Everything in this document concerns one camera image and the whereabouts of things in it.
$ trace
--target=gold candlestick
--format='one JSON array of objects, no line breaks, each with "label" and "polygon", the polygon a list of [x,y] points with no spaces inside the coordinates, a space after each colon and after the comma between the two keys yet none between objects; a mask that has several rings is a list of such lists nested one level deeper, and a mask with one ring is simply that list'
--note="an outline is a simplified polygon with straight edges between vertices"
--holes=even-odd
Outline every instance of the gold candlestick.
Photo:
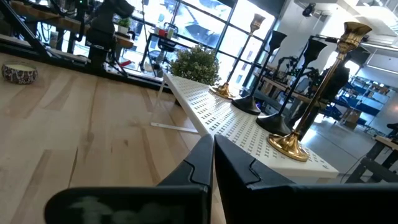
[{"label": "gold candlestick", "polygon": [[329,69],[328,73],[325,75],[325,78],[323,79],[321,85],[315,93],[315,96],[312,98],[309,106],[305,110],[304,115],[301,118],[301,121],[298,124],[296,130],[284,137],[277,134],[268,135],[268,142],[271,146],[273,146],[279,152],[295,160],[303,162],[308,160],[308,154],[299,144],[299,133],[300,130],[303,128],[306,120],[308,119],[312,108],[315,106],[315,103],[318,101],[330,78],[334,74],[337,66],[340,64],[341,61],[343,61],[348,52],[354,50],[359,45],[364,35],[372,31],[372,29],[367,25],[360,24],[358,22],[345,22],[344,27],[345,32],[340,37],[340,40],[337,42],[339,54],[336,58],[336,61]]},{"label": "gold candlestick", "polygon": [[[244,52],[244,49],[246,48],[247,44],[249,43],[249,39],[250,37],[253,35],[253,32],[260,29],[261,23],[264,21],[265,17],[260,15],[260,14],[255,14],[253,20],[250,23],[250,33],[248,35],[248,38],[246,39],[245,44],[243,45],[243,48],[241,50],[241,53],[239,54],[238,58],[242,57],[242,54]],[[229,73],[228,79],[227,81],[222,84],[222,85],[218,85],[218,86],[211,86],[210,90],[215,93],[216,95],[226,98],[226,99],[232,99],[235,96],[231,94],[231,92],[229,92],[229,81],[232,77],[232,74],[235,71],[236,66],[238,65],[239,60],[237,60],[232,68],[232,71]]]}]

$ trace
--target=perforated metal panel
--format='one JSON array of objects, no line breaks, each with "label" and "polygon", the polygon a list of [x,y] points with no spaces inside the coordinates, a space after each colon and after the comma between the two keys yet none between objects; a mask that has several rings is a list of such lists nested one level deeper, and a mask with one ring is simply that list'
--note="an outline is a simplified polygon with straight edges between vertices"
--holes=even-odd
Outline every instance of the perforated metal panel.
[{"label": "perforated metal panel", "polygon": [[207,85],[167,74],[165,81],[201,135],[221,134],[282,175],[335,178],[338,171],[304,147],[310,158],[295,161],[267,142],[269,132],[256,124],[257,116],[235,108],[230,100],[213,94]]}]

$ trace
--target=leopard print container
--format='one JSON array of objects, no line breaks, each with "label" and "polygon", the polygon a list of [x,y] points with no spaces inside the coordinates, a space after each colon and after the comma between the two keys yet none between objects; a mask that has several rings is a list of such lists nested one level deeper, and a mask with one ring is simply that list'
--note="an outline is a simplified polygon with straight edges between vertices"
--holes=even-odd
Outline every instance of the leopard print container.
[{"label": "leopard print container", "polygon": [[25,62],[4,62],[1,73],[5,80],[21,85],[31,84],[37,78],[37,69]]}]

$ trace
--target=potted plant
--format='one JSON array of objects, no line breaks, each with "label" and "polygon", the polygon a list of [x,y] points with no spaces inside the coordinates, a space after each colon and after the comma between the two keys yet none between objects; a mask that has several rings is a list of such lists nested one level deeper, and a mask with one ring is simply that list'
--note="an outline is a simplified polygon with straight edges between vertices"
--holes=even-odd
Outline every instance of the potted plant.
[{"label": "potted plant", "polygon": [[124,19],[120,19],[118,22],[118,32],[122,33],[122,34],[126,34],[129,31],[131,25],[131,20],[130,18],[124,18]]},{"label": "potted plant", "polygon": [[170,71],[175,76],[212,86],[221,79],[219,68],[215,51],[196,45],[190,50],[179,50],[176,61],[171,62]]}]

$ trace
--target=ceiling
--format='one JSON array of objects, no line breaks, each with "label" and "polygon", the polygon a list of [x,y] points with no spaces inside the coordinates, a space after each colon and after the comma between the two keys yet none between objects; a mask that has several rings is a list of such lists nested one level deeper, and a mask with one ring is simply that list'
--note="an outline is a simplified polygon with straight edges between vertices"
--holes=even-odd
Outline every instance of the ceiling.
[{"label": "ceiling", "polygon": [[373,33],[371,34],[371,36],[386,35],[390,38],[391,37],[394,38],[397,36],[397,33],[394,32],[388,25],[386,25],[385,16],[380,16],[380,14],[374,13],[375,9],[378,9],[379,7],[375,6],[373,2],[379,1],[382,4],[387,0],[298,0],[298,1],[304,3],[305,5],[314,2],[317,4],[315,6],[315,9],[318,12],[321,12],[322,14],[329,16],[338,14],[340,12],[348,12],[353,17],[355,17],[359,22],[367,24],[368,26],[372,27]]},{"label": "ceiling", "polygon": [[[380,16],[386,9],[381,12],[374,13],[374,10],[380,8],[380,4],[394,10],[398,5],[398,0],[295,0],[301,6],[307,6],[309,3],[316,3],[315,10],[323,15],[336,15],[339,13],[348,13],[352,15],[358,22],[368,25],[373,29],[369,33],[369,43],[377,45],[385,45],[386,47],[398,47],[393,45],[398,40],[397,32],[386,24],[384,16]],[[371,46],[363,46],[366,50],[373,53],[377,48]],[[389,57],[398,57],[397,51],[378,49],[377,54]]]}]

